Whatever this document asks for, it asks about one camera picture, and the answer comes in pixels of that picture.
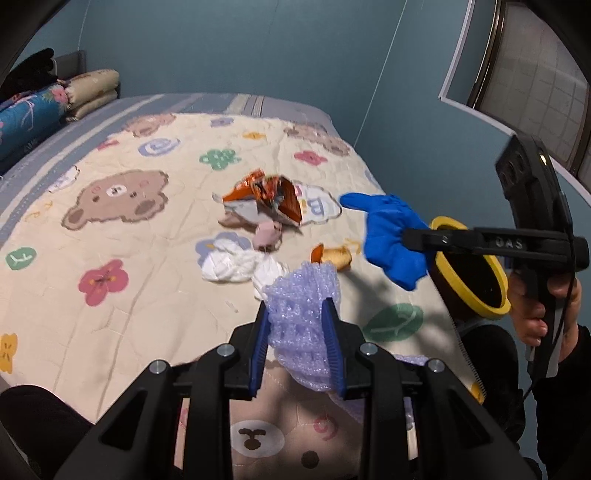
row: screw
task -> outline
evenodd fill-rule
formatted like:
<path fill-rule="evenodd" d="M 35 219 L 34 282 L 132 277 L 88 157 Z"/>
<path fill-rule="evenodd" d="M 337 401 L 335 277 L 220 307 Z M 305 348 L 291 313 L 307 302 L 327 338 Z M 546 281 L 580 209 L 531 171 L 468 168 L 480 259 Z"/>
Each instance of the screw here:
<path fill-rule="evenodd" d="M 235 350 L 236 349 L 229 343 L 224 343 L 223 345 L 217 347 L 216 352 L 220 356 L 230 356 L 234 353 Z"/>
<path fill-rule="evenodd" d="M 150 371 L 155 375 L 160 375 L 166 370 L 166 362 L 164 360 L 154 360 L 150 364 Z"/>
<path fill-rule="evenodd" d="M 436 374 L 441 373 L 445 370 L 445 364 L 439 360 L 438 358 L 431 358 L 427 362 L 427 366 L 431 372 L 435 372 Z"/>
<path fill-rule="evenodd" d="M 371 356 L 378 353 L 378 347 L 375 343 L 365 342 L 359 347 L 359 351 L 364 355 Z"/>

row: headboard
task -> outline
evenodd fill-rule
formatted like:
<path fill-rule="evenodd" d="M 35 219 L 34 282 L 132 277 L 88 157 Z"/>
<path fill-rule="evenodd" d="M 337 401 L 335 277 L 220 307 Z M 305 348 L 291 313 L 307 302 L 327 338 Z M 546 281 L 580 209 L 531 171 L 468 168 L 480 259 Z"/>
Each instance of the headboard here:
<path fill-rule="evenodd" d="M 86 73 L 86 52 L 77 50 L 60 57 L 53 58 L 53 75 L 61 80 L 71 79 L 81 73 Z"/>

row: grey bed sheet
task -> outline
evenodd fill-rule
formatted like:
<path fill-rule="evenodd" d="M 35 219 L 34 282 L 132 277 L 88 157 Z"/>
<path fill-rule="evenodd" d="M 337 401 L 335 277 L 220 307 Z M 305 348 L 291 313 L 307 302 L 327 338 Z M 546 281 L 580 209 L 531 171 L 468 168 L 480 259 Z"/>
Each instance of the grey bed sheet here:
<path fill-rule="evenodd" d="M 0 180 L 0 247 L 21 216 L 62 174 L 134 117 L 157 113 L 218 113 L 280 118 L 321 126 L 339 136 L 330 117 L 315 107 L 260 95 L 166 93 L 115 100 L 49 137 Z"/>

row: rubber glove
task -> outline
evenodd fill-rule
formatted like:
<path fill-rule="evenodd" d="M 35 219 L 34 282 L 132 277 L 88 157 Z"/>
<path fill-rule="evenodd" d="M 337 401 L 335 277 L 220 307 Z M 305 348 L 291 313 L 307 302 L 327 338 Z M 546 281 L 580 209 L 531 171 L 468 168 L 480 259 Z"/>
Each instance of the rubber glove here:
<path fill-rule="evenodd" d="M 363 253 L 368 262 L 383 269 L 386 276 L 405 290 L 414 290 L 427 275 L 433 254 L 413 252 L 402 245 L 407 228 L 428 228 L 406 203 L 395 195 L 346 193 L 339 199 L 349 209 L 367 212 Z"/>

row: window frame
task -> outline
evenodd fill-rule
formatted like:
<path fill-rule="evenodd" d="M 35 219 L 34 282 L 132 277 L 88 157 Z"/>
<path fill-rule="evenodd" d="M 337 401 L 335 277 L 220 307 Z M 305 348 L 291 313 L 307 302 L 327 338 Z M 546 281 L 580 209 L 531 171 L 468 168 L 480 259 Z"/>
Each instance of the window frame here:
<path fill-rule="evenodd" d="M 591 141 L 591 78 L 589 74 L 585 71 L 581 63 L 577 60 L 577 56 L 573 54 L 569 45 L 563 41 L 561 35 L 558 34 L 558 31 L 552 26 L 551 23 L 548 23 L 545 18 L 540 17 L 534 9 L 531 8 L 530 3 L 526 0 L 495 0 L 495 12 L 493 15 L 493 21 L 491 25 L 491 33 L 489 35 L 489 40 L 486 46 L 486 50 L 484 53 L 484 57 L 482 59 L 482 63 L 480 64 L 480 69 L 478 75 L 476 76 L 476 80 L 474 82 L 474 86 L 472 87 L 472 91 L 468 98 L 467 105 L 470 108 L 478 110 L 482 112 L 480 109 L 482 105 L 482 101 L 484 98 L 484 94 L 490 84 L 493 68 L 499 56 L 499 51 L 501 47 L 501 42 L 503 39 L 504 33 L 504 26 L 505 26 L 505 17 L 507 12 L 507 4 L 508 3 L 519 3 L 523 4 L 527 7 L 534 15 L 538 16 L 546 25 L 548 25 L 554 33 L 558 36 L 558 39 L 562 42 L 564 47 L 573 57 L 573 60 L 577 63 L 581 72 L 583 73 L 586 81 L 587 81 L 587 92 L 585 97 L 584 103 L 584 110 L 583 116 L 581 118 L 581 124 L 579 131 L 577 133 L 577 140 L 576 140 L 576 147 L 573 149 L 571 154 L 566 161 L 566 165 L 564 167 L 567 171 L 572 174 L 581 185 L 583 185 L 586 189 L 591 191 L 590 187 L 586 187 L 580 180 L 579 180 L 579 171 L 583 165 L 583 160 L 587 153 L 587 149 L 589 148 L 589 143 Z M 505 125 L 515 128 L 513 125 L 508 124 L 506 121 L 495 118 L 496 120 L 504 123 Z"/>

